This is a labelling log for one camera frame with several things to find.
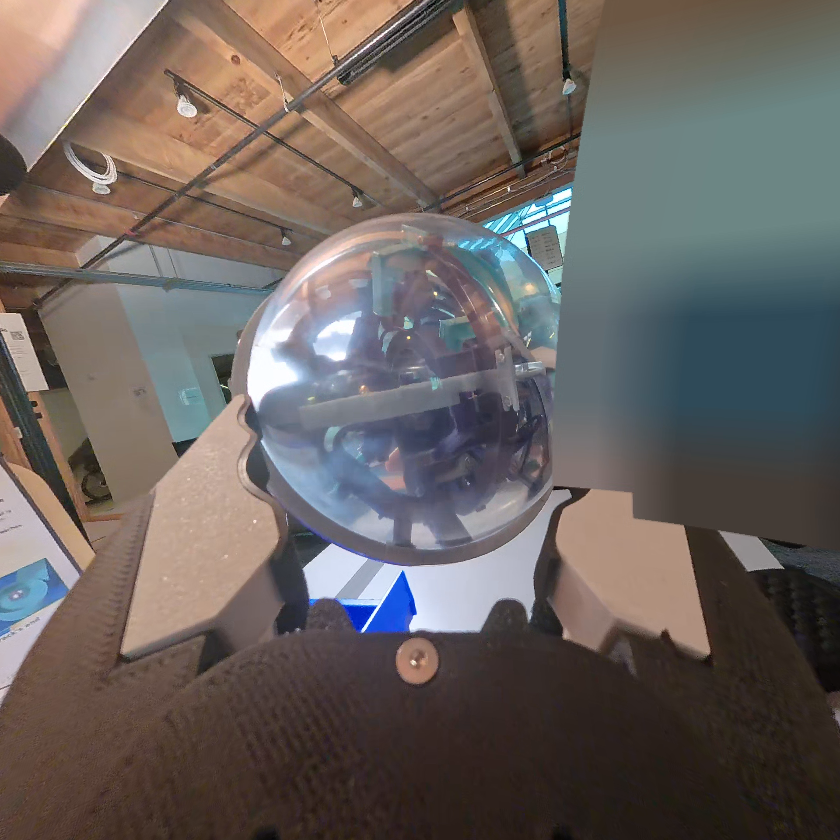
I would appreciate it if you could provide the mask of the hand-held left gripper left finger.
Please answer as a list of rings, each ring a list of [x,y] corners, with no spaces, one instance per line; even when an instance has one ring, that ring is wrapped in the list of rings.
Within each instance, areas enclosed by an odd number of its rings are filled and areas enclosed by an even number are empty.
[[[251,479],[259,436],[234,398],[154,488],[121,654],[196,637],[232,654],[305,626],[308,587],[287,514]]]

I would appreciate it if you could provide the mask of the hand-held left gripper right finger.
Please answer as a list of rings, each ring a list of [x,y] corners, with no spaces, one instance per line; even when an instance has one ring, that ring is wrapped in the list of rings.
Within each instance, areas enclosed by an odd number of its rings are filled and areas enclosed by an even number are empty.
[[[632,642],[711,654],[686,531],[636,519],[627,492],[567,489],[534,568],[532,627],[613,661]]]

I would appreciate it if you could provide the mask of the clear plastic maze ball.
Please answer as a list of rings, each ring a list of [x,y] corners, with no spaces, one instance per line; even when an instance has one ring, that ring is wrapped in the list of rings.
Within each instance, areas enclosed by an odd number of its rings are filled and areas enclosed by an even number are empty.
[[[257,486],[373,560],[497,550],[553,490],[559,314],[549,274],[479,224],[406,213],[331,236],[238,343]]]

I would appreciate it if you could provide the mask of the wooden instruction board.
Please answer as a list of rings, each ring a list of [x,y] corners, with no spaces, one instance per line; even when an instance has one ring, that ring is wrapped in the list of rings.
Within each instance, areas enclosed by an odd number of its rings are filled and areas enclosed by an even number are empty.
[[[95,552],[46,482],[1,458],[1,699]]]

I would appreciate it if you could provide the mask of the black mesh cushion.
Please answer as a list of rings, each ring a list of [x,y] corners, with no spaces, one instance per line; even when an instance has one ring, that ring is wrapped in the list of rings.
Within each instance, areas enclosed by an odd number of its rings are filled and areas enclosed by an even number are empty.
[[[749,575],[791,631],[824,690],[838,692],[838,586],[798,569],[755,570]]]

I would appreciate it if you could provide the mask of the blue plastic bin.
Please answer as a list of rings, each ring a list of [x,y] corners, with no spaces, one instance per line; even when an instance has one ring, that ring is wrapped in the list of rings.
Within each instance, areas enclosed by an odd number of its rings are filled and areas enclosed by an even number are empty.
[[[417,614],[410,591],[391,590],[379,601],[311,599],[305,629],[353,629],[360,634],[407,634]]]

